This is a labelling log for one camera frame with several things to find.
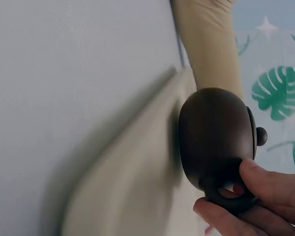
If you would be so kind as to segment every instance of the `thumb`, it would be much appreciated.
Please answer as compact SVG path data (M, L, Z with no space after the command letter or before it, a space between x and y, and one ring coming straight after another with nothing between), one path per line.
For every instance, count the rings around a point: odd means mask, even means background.
M247 188L263 202L295 207L295 174L266 171L251 159L245 159L239 171Z

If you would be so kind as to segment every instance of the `beige cloth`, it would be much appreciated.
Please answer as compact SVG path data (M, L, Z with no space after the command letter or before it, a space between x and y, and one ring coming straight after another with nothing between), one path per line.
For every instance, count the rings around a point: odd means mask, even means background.
M177 28L197 88L218 87L243 100L232 20L235 0L174 0Z

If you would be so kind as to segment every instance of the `hand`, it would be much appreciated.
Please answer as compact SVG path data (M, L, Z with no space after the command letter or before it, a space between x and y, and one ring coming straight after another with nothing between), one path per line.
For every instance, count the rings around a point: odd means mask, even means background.
M235 217L200 198L194 211L223 236L295 236L291 225L295 225L295 174L269 172L247 159L240 166L240 175L260 199L256 206ZM242 190L235 185L232 194L240 195Z

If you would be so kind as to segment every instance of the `white wall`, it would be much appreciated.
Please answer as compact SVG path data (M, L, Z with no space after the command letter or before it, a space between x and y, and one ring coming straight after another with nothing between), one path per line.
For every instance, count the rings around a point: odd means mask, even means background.
M171 66L167 0L1 0L0 236L55 235L80 174Z

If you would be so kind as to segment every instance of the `brown ceramic pot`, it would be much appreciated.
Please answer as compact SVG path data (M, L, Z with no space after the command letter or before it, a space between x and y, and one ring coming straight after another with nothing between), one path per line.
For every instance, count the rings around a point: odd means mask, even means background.
M243 101L220 88L201 89L184 103L178 126L181 161L190 182L231 213L251 208L256 197L247 188L235 199L218 191L226 182L243 183L242 160L254 159L257 145L267 140Z

